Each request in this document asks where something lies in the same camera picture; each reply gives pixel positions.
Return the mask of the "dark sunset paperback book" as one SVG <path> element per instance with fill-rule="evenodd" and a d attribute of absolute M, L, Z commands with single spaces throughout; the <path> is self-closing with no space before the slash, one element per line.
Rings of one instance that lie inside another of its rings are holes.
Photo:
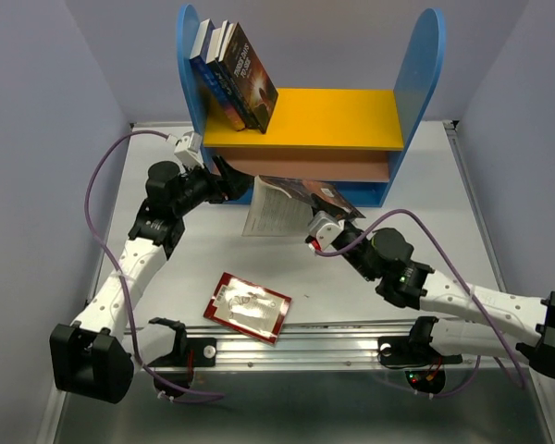
<path fill-rule="evenodd" d="M 337 220 L 353 221 L 364 215 L 335 185 L 318 180 L 257 176 L 242 231 L 244 237 L 302 235 L 321 210 Z"/>

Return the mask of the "Three Days To See book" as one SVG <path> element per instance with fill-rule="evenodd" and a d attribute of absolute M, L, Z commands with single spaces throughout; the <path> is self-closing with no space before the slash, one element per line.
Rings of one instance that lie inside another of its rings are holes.
<path fill-rule="evenodd" d="M 220 61 L 236 81 L 245 103 L 251 108 L 258 130 L 268 130 L 277 101 L 278 90 L 269 78 L 240 23 L 234 23 L 228 50 Z"/>

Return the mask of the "red bordered cream book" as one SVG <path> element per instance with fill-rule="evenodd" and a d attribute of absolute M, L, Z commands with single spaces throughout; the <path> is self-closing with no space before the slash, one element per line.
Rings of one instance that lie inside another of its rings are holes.
<path fill-rule="evenodd" d="M 292 299 L 225 272 L 203 317 L 265 344 L 275 345 Z"/>

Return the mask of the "blue Jane Eyre book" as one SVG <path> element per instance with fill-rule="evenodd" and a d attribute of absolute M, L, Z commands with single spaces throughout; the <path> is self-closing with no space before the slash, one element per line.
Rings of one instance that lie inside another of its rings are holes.
<path fill-rule="evenodd" d="M 199 24 L 190 54 L 191 66 L 197 71 L 203 83 L 207 86 L 213 96 L 212 76 L 206 67 L 206 55 L 212 40 L 212 32 L 214 29 L 216 29 L 216 26 L 209 18 Z"/>

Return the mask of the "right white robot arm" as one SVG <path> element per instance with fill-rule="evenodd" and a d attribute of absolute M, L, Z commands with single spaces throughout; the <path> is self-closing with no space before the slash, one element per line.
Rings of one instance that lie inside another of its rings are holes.
<path fill-rule="evenodd" d="M 376 282 L 386 302 L 425 311 L 402 346 L 413 360 L 505 356 L 555 379 L 555 291 L 525 297 L 468 284 L 456 273 L 415 262 L 413 246 L 395 228 L 368 236 L 340 221 L 323 228 L 318 242 Z"/>

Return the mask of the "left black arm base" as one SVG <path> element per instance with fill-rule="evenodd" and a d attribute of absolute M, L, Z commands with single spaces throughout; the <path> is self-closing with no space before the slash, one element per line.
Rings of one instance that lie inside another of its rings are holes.
<path fill-rule="evenodd" d="M 180 321 L 163 317 L 155 317 L 148 326 L 163 327 L 166 339 L 165 349 L 169 351 L 158 354 L 148 363 L 151 368 L 181 367 L 178 373 L 164 372 L 162 377 L 171 383 L 190 389 L 195 378 L 196 368 L 212 368 L 216 366 L 217 339 L 213 337 L 190 337 L 187 328 Z"/>

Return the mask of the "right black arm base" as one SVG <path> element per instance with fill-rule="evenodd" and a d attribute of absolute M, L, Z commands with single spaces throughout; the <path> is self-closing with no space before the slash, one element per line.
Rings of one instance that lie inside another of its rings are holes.
<path fill-rule="evenodd" d="M 460 354 L 444 354 L 433 346 L 433 329 L 440 327 L 434 316 L 420 316 L 403 335 L 381 336 L 377 359 L 391 370 L 402 370 L 411 389 L 438 397 L 446 385 L 446 365 L 463 362 Z"/>

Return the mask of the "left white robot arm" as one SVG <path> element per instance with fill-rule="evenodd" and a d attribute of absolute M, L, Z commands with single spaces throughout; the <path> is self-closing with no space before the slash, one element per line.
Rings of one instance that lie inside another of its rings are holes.
<path fill-rule="evenodd" d="M 49 338 L 55 386 L 99 401 L 120 402 L 134 375 L 162 359 L 187 364 L 193 358 L 186 327 L 155 317 L 136 328 L 133 310 L 154 276 L 167 263 L 185 231 L 184 217 L 203 203 L 239 200 L 253 177 L 221 156 L 212 173 L 206 166 L 180 168 L 172 161 L 153 164 L 146 197 L 129 230 L 122 253 L 106 256 L 113 270 L 90 302 Z"/>

